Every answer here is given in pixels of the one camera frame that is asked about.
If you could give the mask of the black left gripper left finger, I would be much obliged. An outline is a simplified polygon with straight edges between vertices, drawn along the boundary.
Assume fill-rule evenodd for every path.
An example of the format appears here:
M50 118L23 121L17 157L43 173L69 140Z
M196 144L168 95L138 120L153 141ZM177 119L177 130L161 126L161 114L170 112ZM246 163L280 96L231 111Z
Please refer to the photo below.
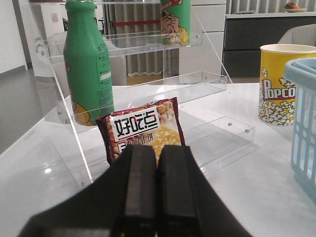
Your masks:
M150 146L128 146L91 185L34 215L25 237L153 237L156 157Z

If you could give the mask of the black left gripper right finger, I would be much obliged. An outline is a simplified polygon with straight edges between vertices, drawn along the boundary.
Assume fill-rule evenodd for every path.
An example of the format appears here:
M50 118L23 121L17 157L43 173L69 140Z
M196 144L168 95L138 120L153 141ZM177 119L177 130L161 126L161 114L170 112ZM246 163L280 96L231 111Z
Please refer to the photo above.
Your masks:
M188 146L165 146L158 164L158 236L248 237Z

